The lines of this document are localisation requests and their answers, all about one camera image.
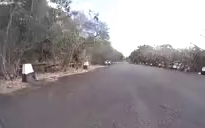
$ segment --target gravel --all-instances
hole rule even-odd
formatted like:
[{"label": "gravel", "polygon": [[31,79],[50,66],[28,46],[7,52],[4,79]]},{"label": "gravel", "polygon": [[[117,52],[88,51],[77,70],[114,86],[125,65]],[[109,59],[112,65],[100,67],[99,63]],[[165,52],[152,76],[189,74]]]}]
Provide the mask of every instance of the gravel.
[{"label": "gravel", "polygon": [[[103,66],[95,65],[90,66],[88,70],[84,69],[68,69],[66,72],[55,72],[55,73],[39,73],[36,74],[37,80],[44,80],[46,82],[52,82],[58,80],[58,78],[68,75],[74,75],[74,74],[80,74],[80,73],[86,73],[89,71],[92,71],[97,68],[102,68]],[[23,83],[22,79],[16,79],[13,81],[6,81],[6,80],[0,80],[0,94],[8,94],[12,93],[14,91],[18,91],[27,87],[28,83]]]}]

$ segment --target asphalt road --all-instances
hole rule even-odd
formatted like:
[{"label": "asphalt road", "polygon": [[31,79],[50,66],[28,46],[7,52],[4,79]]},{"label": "asphalt road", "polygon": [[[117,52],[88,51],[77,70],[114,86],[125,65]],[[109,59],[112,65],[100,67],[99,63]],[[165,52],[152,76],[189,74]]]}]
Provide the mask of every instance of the asphalt road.
[{"label": "asphalt road", "polygon": [[205,128],[205,76],[132,64],[0,96],[0,128]]}]

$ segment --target vegetation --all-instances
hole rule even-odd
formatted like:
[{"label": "vegetation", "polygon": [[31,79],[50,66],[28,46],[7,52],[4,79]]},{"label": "vegetation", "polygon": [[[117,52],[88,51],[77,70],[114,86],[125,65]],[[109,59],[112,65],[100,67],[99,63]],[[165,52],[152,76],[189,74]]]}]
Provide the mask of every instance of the vegetation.
[{"label": "vegetation", "polygon": [[152,64],[171,68],[174,63],[180,63],[180,69],[190,69],[191,72],[201,71],[205,66],[205,49],[193,45],[187,49],[175,49],[169,44],[152,47],[139,46],[129,56],[131,62],[136,64]]},{"label": "vegetation", "polygon": [[120,60],[99,14],[71,9],[70,0],[0,0],[0,74],[18,77],[22,63],[53,63],[65,70],[86,59],[101,64]]}]

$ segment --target white car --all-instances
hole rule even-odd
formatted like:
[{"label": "white car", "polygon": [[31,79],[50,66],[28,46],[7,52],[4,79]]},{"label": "white car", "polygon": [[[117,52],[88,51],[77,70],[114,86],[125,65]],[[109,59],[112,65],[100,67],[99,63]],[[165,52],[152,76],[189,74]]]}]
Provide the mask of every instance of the white car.
[{"label": "white car", "polygon": [[177,68],[178,68],[178,63],[174,63],[173,69],[177,69]]},{"label": "white car", "polygon": [[106,60],[106,61],[104,62],[104,64],[105,64],[105,65],[111,65],[111,61]]}]

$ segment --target dirt shoulder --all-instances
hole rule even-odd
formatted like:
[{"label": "dirt shoulder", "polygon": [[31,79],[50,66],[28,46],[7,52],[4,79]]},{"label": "dirt shoulder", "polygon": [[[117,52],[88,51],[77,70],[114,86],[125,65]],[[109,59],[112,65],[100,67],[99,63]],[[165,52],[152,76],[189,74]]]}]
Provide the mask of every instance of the dirt shoulder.
[{"label": "dirt shoulder", "polygon": [[[90,66],[88,70],[70,68],[66,72],[37,73],[36,75],[37,75],[38,80],[52,82],[52,81],[58,80],[58,78],[63,77],[63,76],[86,73],[86,72],[93,71],[95,69],[102,68],[102,67],[104,66],[93,65],[93,66]],[[0,80],[0,94],[8,94],[8,93],[12,93],[14,91],[18,91],[18,90],[28,88],[28,87],[30,87],[29,84],[22,83],[21,78],[13,80],[13,81]]]}]

